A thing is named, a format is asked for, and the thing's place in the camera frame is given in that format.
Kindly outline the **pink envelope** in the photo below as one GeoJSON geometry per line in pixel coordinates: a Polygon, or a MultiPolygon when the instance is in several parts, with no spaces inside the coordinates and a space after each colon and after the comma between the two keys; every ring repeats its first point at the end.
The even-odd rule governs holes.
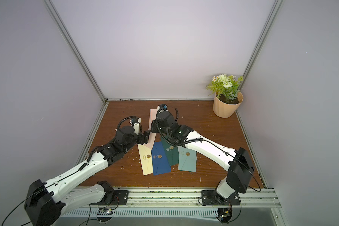
{"type": "MultiPolygon", "coordinates": [[[[149,131],[151,131],[152,122],[153,122],[153,120],[155,120],[156,113],[157,113],[157,109],[151,109],[150,110],[149,127],[148,127],[149,131]]],[[[155,142],[155,138],[156,138],[156,133],[151,132],[150,135],[149,135],[149,140],[146,144],[144,144],[144,146],[146,146],[147,148],[152,150],[154,142],[155,142]]]]}

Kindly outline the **navy blue envelope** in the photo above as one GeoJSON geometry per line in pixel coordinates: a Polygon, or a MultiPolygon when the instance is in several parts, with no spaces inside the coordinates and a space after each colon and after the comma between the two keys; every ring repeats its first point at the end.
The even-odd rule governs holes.
{"type": "Polygon", "coordinates": [[[154,175],[160,175],[171,172],[171,167],[161,142],[154,143],[151,153],[154,175]]]}

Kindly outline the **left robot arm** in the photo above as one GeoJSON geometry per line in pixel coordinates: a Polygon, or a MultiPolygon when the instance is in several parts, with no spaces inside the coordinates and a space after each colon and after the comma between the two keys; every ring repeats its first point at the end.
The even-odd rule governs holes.
{"type": "Polygon", "coordinates": [[[136,144],[148,142],[149,131],[142,131],[141,118],[122,119],[112,140],[92,149],[88,158],[63,174],[45,182],[33,182],[21,202],[30,223],[51,226],[67,212],[113,197],[113,188],[106,181],[79,192],[72,190],[96,173],[120,160],[136,144]]]}

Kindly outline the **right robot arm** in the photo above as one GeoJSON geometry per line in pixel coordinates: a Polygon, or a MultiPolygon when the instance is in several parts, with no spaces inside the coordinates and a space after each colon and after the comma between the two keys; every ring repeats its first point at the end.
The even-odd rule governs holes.
{"type": "Polygon", "coordinates": [[[214,190],[215,203],[222,205],[231,195],[245,194],[250,188],[250,181],[255,178],[255,166],[246,149],[241,147],[236,150],[222,146],[191,127],[180,125],[178,118],[172,115],[166,104],[157,106],[151,132],[158,133],[171,146],[187,148],[206,156],[227,171],[227,176],[214,190]]]}

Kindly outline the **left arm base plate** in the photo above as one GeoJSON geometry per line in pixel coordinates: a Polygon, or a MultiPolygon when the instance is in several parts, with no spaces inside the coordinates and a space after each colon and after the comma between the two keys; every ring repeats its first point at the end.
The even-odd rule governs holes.
{"type": "Polygon", "coordinates": [[[90,205],[126,205],[129,197],[129,190],[115,190],[106,193],[101,201],[90,203],[90,205]]]}

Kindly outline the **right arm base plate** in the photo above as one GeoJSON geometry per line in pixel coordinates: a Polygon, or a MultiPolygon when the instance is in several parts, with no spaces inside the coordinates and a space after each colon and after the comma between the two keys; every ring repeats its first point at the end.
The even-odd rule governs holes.
{"type": "Polygon", "coordinates": [[[232,193],[228,198],[223,198],[214,190],[202,190],[199,202],[203,206],[207,205],[235,205],[240,206],[240,198],[237,192],[232,193]]]}

